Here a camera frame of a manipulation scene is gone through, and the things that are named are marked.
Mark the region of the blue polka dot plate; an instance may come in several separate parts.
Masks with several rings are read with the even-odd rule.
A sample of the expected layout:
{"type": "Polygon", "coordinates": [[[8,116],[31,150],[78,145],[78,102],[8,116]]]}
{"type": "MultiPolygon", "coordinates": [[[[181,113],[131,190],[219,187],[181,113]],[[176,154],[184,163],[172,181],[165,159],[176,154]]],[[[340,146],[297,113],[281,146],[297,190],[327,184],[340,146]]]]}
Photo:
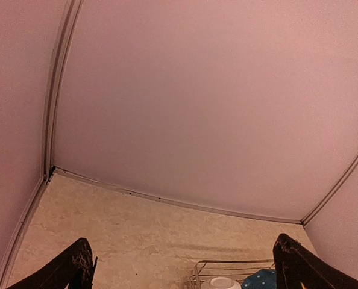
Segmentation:
{"type": "Polygon", "coordinates": [[[261,269],[249,275],[241,285],[242,289],[276,289],[277,274],[274,269],[261,269]]]}

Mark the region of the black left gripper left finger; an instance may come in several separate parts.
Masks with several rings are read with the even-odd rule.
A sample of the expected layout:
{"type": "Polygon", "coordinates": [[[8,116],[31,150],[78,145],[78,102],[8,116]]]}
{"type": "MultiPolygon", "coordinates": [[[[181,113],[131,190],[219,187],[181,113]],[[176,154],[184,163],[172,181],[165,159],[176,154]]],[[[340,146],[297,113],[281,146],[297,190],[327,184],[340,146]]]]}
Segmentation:
{"type": "Polygon", "coordinates": [[[79,238],[40,270],[10,288],[92,288],[97,266],[86,238],[79,238]]]}

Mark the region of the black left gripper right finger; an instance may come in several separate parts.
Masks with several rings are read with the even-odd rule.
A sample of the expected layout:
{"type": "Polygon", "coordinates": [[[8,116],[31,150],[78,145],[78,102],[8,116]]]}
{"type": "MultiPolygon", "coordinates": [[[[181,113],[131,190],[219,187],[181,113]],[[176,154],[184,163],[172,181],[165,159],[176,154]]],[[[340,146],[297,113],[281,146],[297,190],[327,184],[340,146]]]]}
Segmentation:
{"type": "Polygon", "coordinates": [[[273,257],[277,288],[358,288],[358,280],[323,262],[287,234],[278,236],[273,257]]]}

